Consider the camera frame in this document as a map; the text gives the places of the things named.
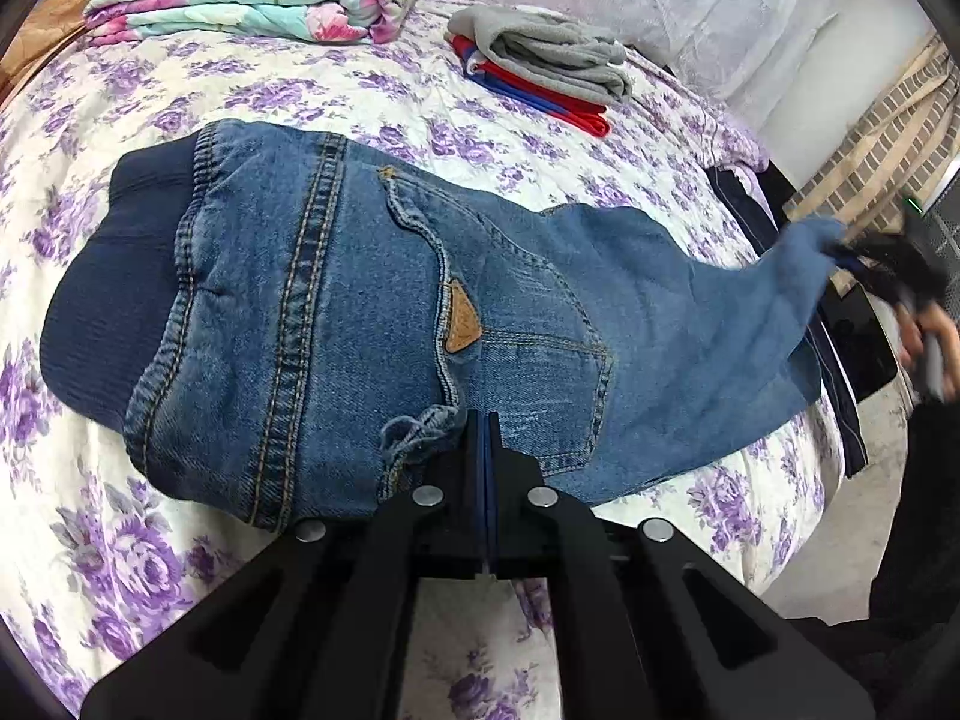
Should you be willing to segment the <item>person right hand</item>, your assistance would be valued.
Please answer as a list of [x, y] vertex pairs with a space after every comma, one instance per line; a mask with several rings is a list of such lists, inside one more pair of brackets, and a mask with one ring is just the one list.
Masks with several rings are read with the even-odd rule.
[[955, 401], [958, 398], [958, 376], [960, 376], [960, 340], [958, 328], [949, 314], [937, 302], [930, 302], [923, 310], [914, 312], [906, 305], [895, 307], [895, 317], [900, 332], [900, 361], [912, 371], [919, 364], [932, 359], [928, 349], [931, 340], [939, 346], [940, 392], [942, 400]]

